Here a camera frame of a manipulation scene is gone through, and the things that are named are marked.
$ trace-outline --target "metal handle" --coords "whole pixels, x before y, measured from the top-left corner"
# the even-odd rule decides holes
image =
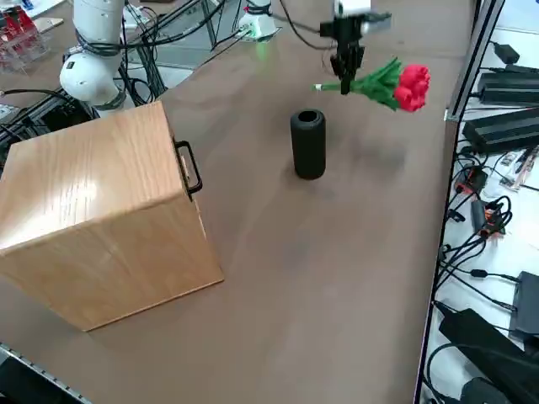
[[[193,163],[193,169],[195,170],[196,184],[193,185],[192,187],[189,186],[189,180],[187,179],[187,175],[185,175],[184,173],[184,165],[182,164],[182,159],[179,155],[179,149],[181,147],[187,147],[187,151],[189,152],[189,157],[191,157],[191,162]],[[174,148],[178,156],[178,163],[179,163],[180,170],[185,176],[185,185],[187,187],[187,194],[189,195],[189,197],[191,197],[192,194],[194,194],[195,192],[199,192],[202,189],[202,178],[200,178],[199,168],[196,167],[195,156],[193,155],[193,149],[191,149],[191,145],[189,144],[188,141],[174,141]]]

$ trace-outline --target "wooden box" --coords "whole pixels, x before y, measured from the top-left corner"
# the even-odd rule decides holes
[[[159,102],[13,145],[0,274],[83,330],[222,281],[188,146]]]

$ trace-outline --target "black cylinder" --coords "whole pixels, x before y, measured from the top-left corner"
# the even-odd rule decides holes
[[[298,177],[316,179],[326,170],[326,118],[316,109],[304,109],[290,119],[294,168]]]

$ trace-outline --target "red object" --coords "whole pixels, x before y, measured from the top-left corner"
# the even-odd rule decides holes
[[[406,66],[398,78],[398,86],[393,95],[401,109],[415,112],[424,107],[429,91],[430,74],[427,66]]]
[[[19,10],[19,21],[24,32],[33,31],[36,29],[34,21],[32,21],[32,19],[22,8]]]
[[[20,32],[20,26],[17,24],[17,22],[13,19],[11,15],[8,13],[5,13],[3,15],[4,19],[6,20],[6,28],[8,29],[9,33],[15,37]]]

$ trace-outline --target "white table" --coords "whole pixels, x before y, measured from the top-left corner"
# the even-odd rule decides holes
[[[539,16],[539,4],[532,0],[531,11],[535,11],[536,17]],[[492,40],[500,44],[510,44],[520,54],[518,65],[539,67],[539,57],[536,55],[536,49],[539,47],[539,34],[534,34],[530,31],[529,20],[519,20],[512,18],[521,10],[514,9],[515,2],[507,0],[504,10],[500,15],[498,28],[493,33]],[[507,30],[505,25],[509,24],[512,29],[519,21],[523,24],[521,32],[515,30]],[[539,23],[536,23],[536,31],[539,32]],[[485,52],[482,67],[504,67],[502,61],[494,54],[494,48],[490,45]],[[477,91],[477,80],[473,91]],[[481,118],[492,114],[505,114],[508,110],[491,110],[486,108],[493,106],[481,105],[475,98],[470,98],[467,104],[467,112],[464,114],[464,120]],[[464,122],[460,125],[459,140],[464,139],[462,128]],[[468,145],[462,141],[458,143],[457,150]],[[486,165],[492,167],[500,155],[491,156]],[[453,167],[453,172],[457,173],[462,166],[456,162]],[[496,166],[500,173],[504,173],[504,167],[501,164]],[[529,189],[520,189],[517,193],[512,192],[499,185],[500,176],[497,173],[492,173],[488,177],[488,182],[481,193],[483,200],[495,199],[502,194],[506,194],[511,199],[513,220],[506,227],[507,234],[500,239],[489,239],[487,247],[476,258],[465,262],[461,268],[471,270],[474,268],[485,269],[490,273],[508,274],[518,276],[521,271],[530,272],[539,275],[539,234],[537,234],[536,226],[539,225],[539,193]],[[539,188],[539,166],[536,165],[531,173],[531,176],[526,180],[526,184]],[[454,184],[451,185],[450,198],[454,195]],[[466,198],[465,194],[460,194],[456,197],[451,207],[455,207],[459,201]],[[459,210],[466,217],[466,221],[456,223],[449,220],[443,243],[449,243],[453,247],[457,247],[464,243],[472,234],[472,220],[470,214],[470,204],[472,199],[469,199]],[[509,304],[513,302],[515,293],[515,284],[504,279],[487,277],[486,279],[475,279],[468,274],[456,272],[457,276],[466,280],[476,288],[480,289],[490,297]],[[485,320],[496,326],[509,328],[510,312],[494,305],[478,295],[473,290],[466,287],[454,278],[449,278],[437,292],[438,301],[446,303],[448,306],[457,310],[472,308]],[[443,315],[434,309],[430,331],[428,334],[427,358],[441,344],[449,341],[439,331],[440,322]],[[516,345],[522,347],[522,343],[511,339]],[[481,372],[457,349],[448,348],[435,357],[432,364],[431,377],[432,383],[436,390],[442,394],[460,398],[462,387],[472,378],[483,376]],[[427,402],[432,397],[429,389],[423,385],[421,402]]]

